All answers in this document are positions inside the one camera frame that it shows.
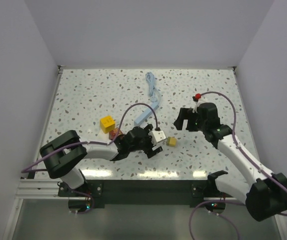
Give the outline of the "small yellow plug adapter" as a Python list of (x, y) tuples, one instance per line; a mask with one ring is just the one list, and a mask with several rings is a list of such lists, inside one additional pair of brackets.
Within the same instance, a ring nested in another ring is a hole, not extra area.
[(168, 137), (166, 139), (166, 145), (169, 147), (175, 147), (177, 145), (177, 139), (175, 137)]

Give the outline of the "light blue power strip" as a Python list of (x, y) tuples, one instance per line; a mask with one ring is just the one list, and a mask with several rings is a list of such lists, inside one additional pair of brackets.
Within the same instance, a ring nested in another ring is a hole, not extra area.
[[(150, 107), (156, 111), (159, 107), (159, 102), (155, 101), (153, 102)], [(140, 126), (151, 114), (153, 114), (152, 110), (150, 108), (147, 108), (143, 113), (141, 113), (135, 120), (134, 125)]]

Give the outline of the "red square plug adapter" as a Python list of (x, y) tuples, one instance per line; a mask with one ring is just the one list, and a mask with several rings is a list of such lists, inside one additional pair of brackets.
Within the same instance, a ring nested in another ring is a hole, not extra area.
[(114, 128), (113, 130), (111, 130), (109, 133), (108, 133), (108, 138), (110, 140), (113, 140), (115, 138), (115, 136), (119, 136), (119, 135), (122, 135), (123, 132), (121, 130), (119, 130), (119, 128)]

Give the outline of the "yellow cube socket adapter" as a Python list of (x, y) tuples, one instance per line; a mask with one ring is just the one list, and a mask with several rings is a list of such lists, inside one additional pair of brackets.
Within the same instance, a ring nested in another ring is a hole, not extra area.
[(104, 134), (108, 134), (116, 128), (116, 122), (110, 115), (101, 118), (99, 120), (99, 125)]

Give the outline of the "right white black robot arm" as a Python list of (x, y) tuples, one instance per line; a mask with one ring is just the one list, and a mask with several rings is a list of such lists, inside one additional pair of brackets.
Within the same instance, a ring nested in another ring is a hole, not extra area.
[(244, 177), (232, 180), (226, 170), (207, 176), (204, 192), (216, 197), (225, 193), (245, 204), (253, 219), (260, 222), (287, 210), (287, 177), (275, 174), (240, 145), (230, 126), (222, 124), (214, 103), (201, 103), (196, 108), (180, 108), (174, 126), (181, 131), (201, 131), (215, 149), (226, 156)]

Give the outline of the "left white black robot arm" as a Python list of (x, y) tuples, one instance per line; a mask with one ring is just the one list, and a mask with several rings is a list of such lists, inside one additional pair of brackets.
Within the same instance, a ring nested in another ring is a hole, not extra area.
[(160, 153), (163, 148), (157, 146), (166, 140), (166, 135), (159, 127), (148, 124), (142, 128), (135, 126), (126, 134), (118, 130), (113, 142), (81, 141), (75, 130), (69, 130), (56, 139), (42, 146), (39, 150), (46, 171), (51, 179), (61, 179), (75, 196), (82, 196), (87, 191), (86, 179), (77, 164), (83, 159), (102, 159), (120, 161), (130, 153), (142, 151), (147, 158)]

